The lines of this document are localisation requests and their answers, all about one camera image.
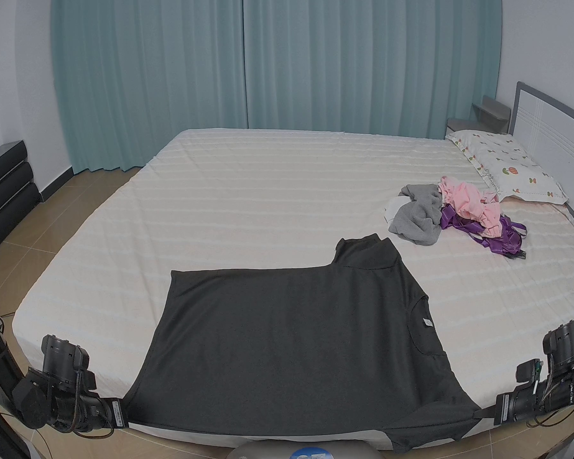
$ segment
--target teal curtain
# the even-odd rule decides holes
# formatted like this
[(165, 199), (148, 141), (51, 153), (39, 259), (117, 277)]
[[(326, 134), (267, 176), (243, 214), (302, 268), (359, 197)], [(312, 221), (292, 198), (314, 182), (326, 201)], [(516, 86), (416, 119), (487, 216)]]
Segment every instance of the teal curtain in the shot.
[(444, 138), (495, 98), (501, 0), (244, 0), (252, 128)]
[(242, 0), (53, 0), (75, 172), (146, 164), (188, 128), (247, 127)]
[(495, 97), (501, 0), (53, 0), (75, 171), (144, 165), (188, 128), (444, 137)]

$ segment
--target clothes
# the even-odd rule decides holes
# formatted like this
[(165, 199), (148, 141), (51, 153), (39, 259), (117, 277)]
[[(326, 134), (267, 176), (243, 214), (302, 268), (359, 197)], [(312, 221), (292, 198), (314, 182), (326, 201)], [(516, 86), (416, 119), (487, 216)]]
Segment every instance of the clothes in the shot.
[(398, 195), (398, 197), (394, 197), (389, 200), (387, 205), (385, 206), (385, 221), (388, 225), (394, 220), (396, 213), (400, 210), (400, 208), (404, 204), (408, 204), (413, 202), (409, 196), (405, 195)]
[(474, 185), (447, 176), (442, 177), (438, 188), (443, 204), (452, 205), (459, 216), (478, 221), (483, 226), (482, 236), (496, 238), (502, 235), (501, 208), (495, 192), (481, 193)]
[(251, 436), (381, 430), (399, 452), (478, 423), (428, 297), (389, 239), (343, 239), (323, 267), (172, 278), (124, 398), (132, 423)]
[(440, 236), (440, 209), (442, 195), (436, 184), (402, 187), (400, 195), (409, 196), (413, 202), (402, 206), (389, 226), (391, 233), (416, 243), (433, 245)]
[(502, 236), (496, 238), (484, 237), (485, 229), (478, 221), (472, 221), (459, 216), (448, 204), (442, 210), (440, 226), (443, 230), (453, 226), (458, 230), (468, 233), (476, 242), (489, 248), (493, 253), (504, 255), (507, 258), (525, 258), (525, 252), (521, 250), (522, 239), (527, 236), (527, 228), (520, 223), (513, 223), (508, 216), (501, 215)]

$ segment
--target black furniture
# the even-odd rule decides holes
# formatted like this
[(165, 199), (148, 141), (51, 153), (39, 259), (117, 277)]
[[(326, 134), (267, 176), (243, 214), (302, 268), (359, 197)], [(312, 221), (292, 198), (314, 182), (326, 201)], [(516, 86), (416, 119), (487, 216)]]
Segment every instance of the black furniture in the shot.
[(474, 129), (496, 134), (508, 133), (508, 124), (511, 119), (510, 107), (488, 96), (482, 98), (481, 105), (473, 103), (472, 107), (475, 110), (476, 120), (447, 119), (447, 133), (449, 132), (448, 130), (462, 131), (464, 129)]
[(40, 201), (24, 142), (0, 147), (0, 243)]

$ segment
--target t-shirt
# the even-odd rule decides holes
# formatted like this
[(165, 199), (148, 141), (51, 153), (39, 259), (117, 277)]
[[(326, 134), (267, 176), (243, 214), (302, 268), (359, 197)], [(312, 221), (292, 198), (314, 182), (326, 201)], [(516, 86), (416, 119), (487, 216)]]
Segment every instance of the t-shirt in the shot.
[(427, 295), (375, 234), (342, 239), (323, 267), (173, 271), (124, 400), (142, 425), (247, 436), (380, 430), (399, 451), (461, 438), (479, 409), (451, 371)]

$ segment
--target blue sticker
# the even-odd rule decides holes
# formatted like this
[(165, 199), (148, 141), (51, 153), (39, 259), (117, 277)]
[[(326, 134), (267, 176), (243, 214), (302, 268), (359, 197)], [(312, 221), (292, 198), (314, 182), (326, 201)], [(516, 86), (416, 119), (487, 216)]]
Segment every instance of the blue sticker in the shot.
[(324, 448), (300, 448), (290, 459), (334, 459), (334, 456)]

